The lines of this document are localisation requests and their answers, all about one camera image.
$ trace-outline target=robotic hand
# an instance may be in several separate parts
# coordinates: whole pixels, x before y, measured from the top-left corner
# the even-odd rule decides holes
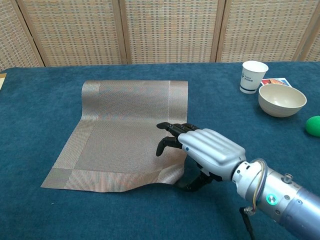
[[[290,174],[274,171],[261,158],[247,162],[243,147],[214,130],[188,123],[162,122],[157,127],[173,135],[159,142],[157,156],[166,146],[180,148],[201,169],[198,178],[185,186],[177,184],[179,188],[194,192],[212,180],[232,181],[237,193],[252,202],[252,207],[239,210],[251,239],[254,236],[249,216],[257,209],[299,239],[320,239],[320,198],[292,181]]]

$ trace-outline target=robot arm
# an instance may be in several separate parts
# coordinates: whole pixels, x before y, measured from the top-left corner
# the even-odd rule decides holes
[[[178,187],[194,192],[212,180],[232,181],[237,193],[252,202],[252,207],[240,208],[245,222],[258,208],[300,239],[320,238],[320,198],[292,181],[290,174],[274,171],[263,159],[247,162],[243,147],[211,129],[168,122],[157,127],[173,135],[160,141],[157,156],[166,146],[180,148],[201,169],[191,184]]]

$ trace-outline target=green led light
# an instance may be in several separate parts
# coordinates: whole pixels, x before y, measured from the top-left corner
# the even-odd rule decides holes
[[[278,199],[274,194],[268,194],[265,197],[265,200],[267,201],[268,204],[270,205],[276,205],[278,203]]]

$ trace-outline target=green ball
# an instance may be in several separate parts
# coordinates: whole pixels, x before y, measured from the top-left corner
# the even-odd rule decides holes
[[[312,136],[320,137],[320,116],[310,117],[305,123],[305,130]]]

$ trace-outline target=small card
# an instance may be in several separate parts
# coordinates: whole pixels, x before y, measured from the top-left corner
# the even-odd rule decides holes
[[[287,79],[284,77],[281,78],[267,78],[267,79],[262,79],[261,81],[262,85],[267,85],[267,84],[281,84],[281,85],[287,85],[289,87],[292,87],[291,84],[288,82]]]
[[[0,73],[0,90],[2,88],[2,85],[4,84],[6,75],[7,75],[6,73]]]

